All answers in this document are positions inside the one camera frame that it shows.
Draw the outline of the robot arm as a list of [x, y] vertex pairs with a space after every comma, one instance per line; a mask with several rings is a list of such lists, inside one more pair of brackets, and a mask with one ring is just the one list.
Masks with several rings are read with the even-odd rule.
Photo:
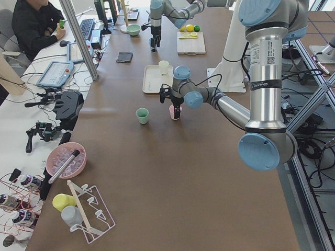
[[181, 28], [186, 21], [193, 18], [196, 14], [201, 13], [206, 7], [231, 7], [234, 1], [188, 1], [189, 5], [181, 10], [177, 10], [171, 1], [150, 1], [150, 13], [148, 21], [141, 25], [144, 31], [150, 28], [152, 38], [149, 40], [150, 49], [155, 52], [160, 47], [162, 40], [162, 16], [168, 18], [176, 28]]
[[245, 130], [238, 144], [243, 162], [260, 171], [288, 162], [297, 143], [281, 120], [282, 44], [300, 39], [307, 30], [308, 1], [241, 1], [235, 10], [250, 45], [250, 108], [218, 87], [199, 87], [190, 70], [178, 66], [171, 87], [161, 87], [160, 100], [170, 99], [175, 117], [181, 104], [198, 108], [211, 104]]

